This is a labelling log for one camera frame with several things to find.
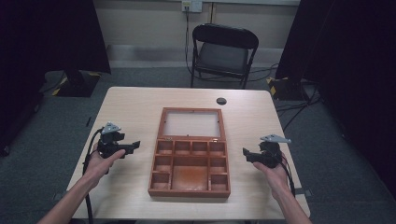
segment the chair backrest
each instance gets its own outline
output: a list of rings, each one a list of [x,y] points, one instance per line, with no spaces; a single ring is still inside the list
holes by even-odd
[[[192,31],[192,39],[194,44],[198,40],[240,49],[256,49],[259,46],[259,38],[249,30],[214,23],[195,27]]]

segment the open wooden box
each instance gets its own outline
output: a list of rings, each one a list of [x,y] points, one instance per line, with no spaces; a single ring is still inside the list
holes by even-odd
[[[228,198],[230,174],[220,109],[163,109],[148,193]]]

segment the light wood tabletop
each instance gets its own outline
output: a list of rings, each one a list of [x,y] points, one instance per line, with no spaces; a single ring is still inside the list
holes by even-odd
[[[223,97],[226,105],[218,105]],[[228,199],[150,197],[149,178],[164,107],[221,109],[229,160],[231,194]],[[260,137],[284,136],[267,91],[113,87],[106,94],[68,188],[82,173],[82,163],[94,132],[108,121],[121,127],[120,144],[141,141],[140,148],[115,161],[99,185],[90,192],[94,218],[157,220],[254,220],[283,219],[266,177],[243,156],[242,148],[259,152]],[[301,183],[287,144],[281,143],[295,188]],[[303,194],[296,195],[310,211]],[[82,203],[74,217],[86,218]]]

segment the wall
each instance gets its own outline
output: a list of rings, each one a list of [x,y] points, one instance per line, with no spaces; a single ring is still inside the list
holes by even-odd
[[[244,4],[223,3],[224,1],[204,1],[202,13],[190,13],[190,39],[193,27],[205,22],[247,28],[260,40],[256,59],[261,58],[260,61],[265,61],[265,64],[277,63],[297,11],[298,1],[251,0],[251,4],[245,3],[248,0],[243,1]],[[172,50],[177,55],[180,53],[175,61],[184,58],[187,23],[180,1],[96,0],[94,3],[107,45],[127,45],[129,50],[134,51]]]

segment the black chair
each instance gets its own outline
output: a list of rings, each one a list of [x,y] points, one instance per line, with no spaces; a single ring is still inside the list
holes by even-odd
[[[242,89],[247,85],[248,74],[259,46],[259,39],[249,30],[213,23],[201,24],[192,31],[191,88],[194,71],[241,79]]]

